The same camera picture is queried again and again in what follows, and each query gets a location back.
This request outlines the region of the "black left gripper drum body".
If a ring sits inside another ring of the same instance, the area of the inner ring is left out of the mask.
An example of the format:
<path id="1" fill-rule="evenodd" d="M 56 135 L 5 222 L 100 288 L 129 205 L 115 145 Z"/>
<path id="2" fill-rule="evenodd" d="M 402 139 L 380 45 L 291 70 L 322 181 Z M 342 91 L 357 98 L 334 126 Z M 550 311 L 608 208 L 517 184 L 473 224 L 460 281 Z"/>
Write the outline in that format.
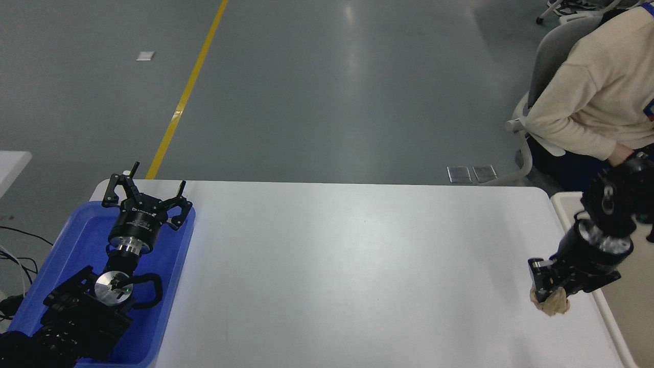
<path id="1" fill-rule="evenodd" d="M 168 220 L 162 200 L 128 202 L 121 206 L 110 203 L 108 207 L 119 208 L 119 216 L 108 235 L 111 245 L 119 245 L 128 238 L 139 240 L 144 245 L 155 245 L 161 227 Z"/>

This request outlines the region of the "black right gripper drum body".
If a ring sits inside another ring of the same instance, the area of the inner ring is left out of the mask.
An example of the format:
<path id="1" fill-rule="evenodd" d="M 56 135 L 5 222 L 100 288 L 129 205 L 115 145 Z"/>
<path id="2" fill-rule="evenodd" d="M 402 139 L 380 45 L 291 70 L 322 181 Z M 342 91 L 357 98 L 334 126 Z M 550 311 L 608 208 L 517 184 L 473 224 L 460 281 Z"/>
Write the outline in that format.
<path id="1" fill-rule="evenodd" d="M 600 236 L 600 242 L 593 243 L 580 230 L 569 230 L 559 242 L 557 252 L 550 259 L 561 261 L 561 287 L 566 279 L 577 271 L 587 274 L 608 274 L 619 271 L 618 267 L 630 256 L 635 247 L 627 238 Z"/>

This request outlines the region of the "person's hand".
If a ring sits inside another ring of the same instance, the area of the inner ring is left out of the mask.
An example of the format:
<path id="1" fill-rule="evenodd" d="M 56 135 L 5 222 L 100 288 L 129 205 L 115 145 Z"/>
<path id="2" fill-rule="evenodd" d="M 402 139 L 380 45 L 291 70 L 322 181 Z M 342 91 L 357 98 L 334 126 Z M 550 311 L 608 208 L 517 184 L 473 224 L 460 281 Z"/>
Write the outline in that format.
<path id="1" fill-rule="evenodd" d="M 612 153 L 608 156 L 607 162 L 611 166 L 619 166 L 635 153 L 633 149 L 623 144 L 615 144 Z"/>

